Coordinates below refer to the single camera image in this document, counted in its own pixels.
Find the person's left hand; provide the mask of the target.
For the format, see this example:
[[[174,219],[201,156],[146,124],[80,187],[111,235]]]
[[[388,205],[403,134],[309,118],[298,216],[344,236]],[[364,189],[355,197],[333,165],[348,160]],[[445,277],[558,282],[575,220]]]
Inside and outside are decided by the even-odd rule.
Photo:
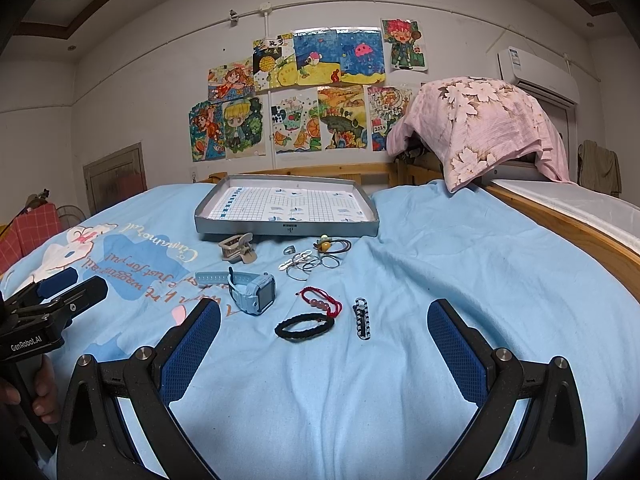
[[[32,402],[32,410],[45,424],[57,424],[61,416],[58,387],[55,383],[53,364],[46,354],[41,357],[41,365],[35,376],[34,388],[36,398]],[[18,405],[21,402],[21,395],[17,388],[4,376],[1,376],[1,402],[9,405]]]

